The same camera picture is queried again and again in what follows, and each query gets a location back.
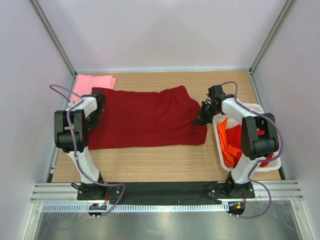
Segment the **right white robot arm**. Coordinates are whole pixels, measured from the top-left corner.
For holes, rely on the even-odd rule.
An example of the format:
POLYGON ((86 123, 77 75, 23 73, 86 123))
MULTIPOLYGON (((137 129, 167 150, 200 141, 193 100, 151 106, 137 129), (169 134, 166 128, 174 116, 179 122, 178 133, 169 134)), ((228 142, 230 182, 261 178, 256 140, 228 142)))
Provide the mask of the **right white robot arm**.
POLYGON ((237 94, 226 94, 223 86, 208 89, 194 125, 211 124, 216 115, 228 115, 241 126, 241 158, 229 172, 224 190, 231 198, 241 198, 252 183, 251 176, 263 162, 272 162, 282 153, 283 137, 271 113, 256 111, 242 103, 237 94))

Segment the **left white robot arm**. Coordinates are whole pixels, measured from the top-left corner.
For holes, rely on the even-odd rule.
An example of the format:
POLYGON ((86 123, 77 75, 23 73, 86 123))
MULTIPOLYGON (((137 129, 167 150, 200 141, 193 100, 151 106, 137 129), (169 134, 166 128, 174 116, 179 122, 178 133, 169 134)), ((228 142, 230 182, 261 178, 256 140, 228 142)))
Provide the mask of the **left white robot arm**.
POLYGON ((71 183, 78 200, 102 200, 107 193, 89 152, 90 132, 99 125, 105 105, 105 95, 96 90, 54 113, 54 143, 72 159, 80 175, 79 184, 71 183))

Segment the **dark red t-shirt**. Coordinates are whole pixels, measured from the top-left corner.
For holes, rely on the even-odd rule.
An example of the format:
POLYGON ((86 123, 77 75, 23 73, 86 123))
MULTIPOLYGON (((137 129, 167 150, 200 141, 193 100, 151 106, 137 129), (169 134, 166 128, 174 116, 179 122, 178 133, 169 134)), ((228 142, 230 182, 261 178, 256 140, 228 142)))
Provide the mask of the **dark red t-shirt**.
POLYGON ((193 124, 200 105, 183 85, 160 92, 96 90, 104 94, 106 105, 98 126, 89 134, 90 150, 206 142, 207 126, 193 124))

